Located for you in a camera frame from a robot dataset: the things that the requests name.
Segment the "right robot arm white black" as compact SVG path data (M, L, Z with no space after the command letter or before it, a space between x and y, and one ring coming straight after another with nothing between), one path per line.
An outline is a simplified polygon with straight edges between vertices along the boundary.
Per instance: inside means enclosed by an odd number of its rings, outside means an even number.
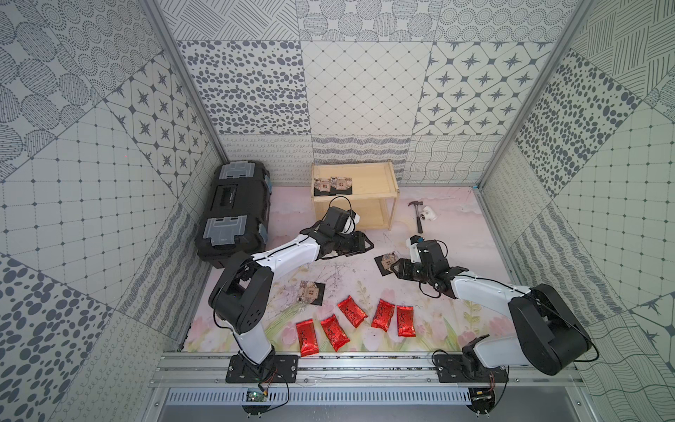
M468 376L497 367L527 366L554 376L570 364L584 363L582 356L588 351L598 350L552 286L511 286L477 276L466 267L450 265L445 244L437 240L414 236L409 249L409 258L390 266L397 278L490 309L513 324L514 334L478 337L462 348L462 366Z

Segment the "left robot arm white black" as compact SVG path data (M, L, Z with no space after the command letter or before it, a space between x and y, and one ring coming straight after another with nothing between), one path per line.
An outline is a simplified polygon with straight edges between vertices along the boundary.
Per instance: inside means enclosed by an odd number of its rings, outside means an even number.
M274 281L318 260L374 249L367 235L357 230L358 222L353 210L329 207L321 220L286 244L256 254L238 251L228 258L208 305L216 326L232 332L248 362L260 366L274 355L261 325Z

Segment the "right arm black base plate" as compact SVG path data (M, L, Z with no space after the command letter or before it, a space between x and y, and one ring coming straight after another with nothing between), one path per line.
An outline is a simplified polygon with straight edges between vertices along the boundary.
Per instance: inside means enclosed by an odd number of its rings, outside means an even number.
M505 369L487 369L477 359L463 354L436 351L432 364L440 383L505 383L508 378Z

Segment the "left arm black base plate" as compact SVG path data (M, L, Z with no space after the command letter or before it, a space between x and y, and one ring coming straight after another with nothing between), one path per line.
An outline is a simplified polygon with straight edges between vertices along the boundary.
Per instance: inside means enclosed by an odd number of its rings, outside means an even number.
M294 383L299 360L295 354L272 354L258 364L238 353L230 359L226 383Z

